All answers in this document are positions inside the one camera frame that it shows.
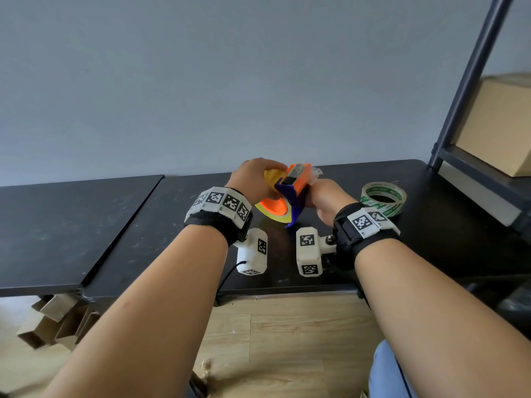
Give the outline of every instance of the black tabletop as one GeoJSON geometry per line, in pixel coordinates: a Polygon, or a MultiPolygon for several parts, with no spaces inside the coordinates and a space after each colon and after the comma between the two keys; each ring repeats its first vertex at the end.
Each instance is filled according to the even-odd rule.
{"type": "MultiPolygon", "coordinates": [[[[324,177],[336,180],[355,197],[371,181],[395,182],[402,187],[408,199],[403,212],[394,219],[402,231],[402,240],[450,277],[472,282],[531,275],[531,247],[422,161],[355,163],[321,169],[324,177]]],[[[161,180],[84,289],[85,297],[97,301],[119,296],[182,230],[184,215],[196,196],[211,186],[222,186],[228,178],[229,173],[219,173],[161,180]]],[[[260,227],[268,234],[268,269],[255,276],[234,272],[223,286],[223,294],[353,288],[349,278],[328,265],[319,277],[298,274],[296,230],[312,226],[320,235],[331,233],[314,210],[306,209],[290,229],[256,209],[253,213],[251,227],[260,227]]],[[[223,275],[235,264],[236,252],[235,247],[230,247],[223,275]]]]}
{"type": "Polygon", "coordinates": [[[0,187],[0,296],[81,289],[162,178],[0,187]]]}

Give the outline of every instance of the packing tape roll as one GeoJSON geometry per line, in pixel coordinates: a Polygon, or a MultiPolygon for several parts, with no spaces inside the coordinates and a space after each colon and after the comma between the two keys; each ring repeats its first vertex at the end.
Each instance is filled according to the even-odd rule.
{"type": "Polygon", "coordinates": [[[376,208],[380,213],[390,218],[402,212],[402,207],[406,202],[407,194],[402,188],[393,183],[372,182],[362,187],[362,197],[360,202],[362,204],[376,208]],[[394,202],[383,203],[371,198],[373,195],[381,195],[387,197],[394,202]]]}

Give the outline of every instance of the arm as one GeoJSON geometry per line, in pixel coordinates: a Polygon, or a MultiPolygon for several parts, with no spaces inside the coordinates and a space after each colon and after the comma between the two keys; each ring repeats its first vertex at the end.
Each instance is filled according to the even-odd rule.
{"type": "MultiPolygon", "coordinates": [[[[263,176],[268,169],[286,166],[246,161],[227,187],[254,205],[272,196],[263,176]]],[[[214,227],[185,227],[90,330],[43,398],[182,396],[227,250],[214,227]]]]}
{"type": "MultiPolygon", "coordinates": [[[[317,181],[309,199],[329,225],[342,207],[355,202],[330,180],[317,181]]],[[[355,270],[419,395],[529,395],[531,343],[400,241],[386,239],[364,248],[355,270]]]]}

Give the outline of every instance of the cardboard box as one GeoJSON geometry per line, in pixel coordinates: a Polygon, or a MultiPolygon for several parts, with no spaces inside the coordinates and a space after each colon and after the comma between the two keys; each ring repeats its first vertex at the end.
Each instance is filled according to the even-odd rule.
{"type": "Polygon", "coordinates": [[[70,294],[56,294],[39,311],[46,317],[59,322],[78,302],[79,299],[70,294]]]}
{"type": "Polygon", "coordinates": [[[531,176],[531,74],[483,78],[455,145],[509,176],[531,176]]]}
{"type": "Polygon", "coordinates": [[[72,309],[63,319],[55,341],[65,348],[74,350],[99,317],[100,315],[89,306],[72,309]]]}
{"type": "Polygon", "coordinates": [[[43,313],[30,310],[17,336],[33,349],[55,344],[55,336],[61,327],[61,322],[55,322],[43,313]]]}

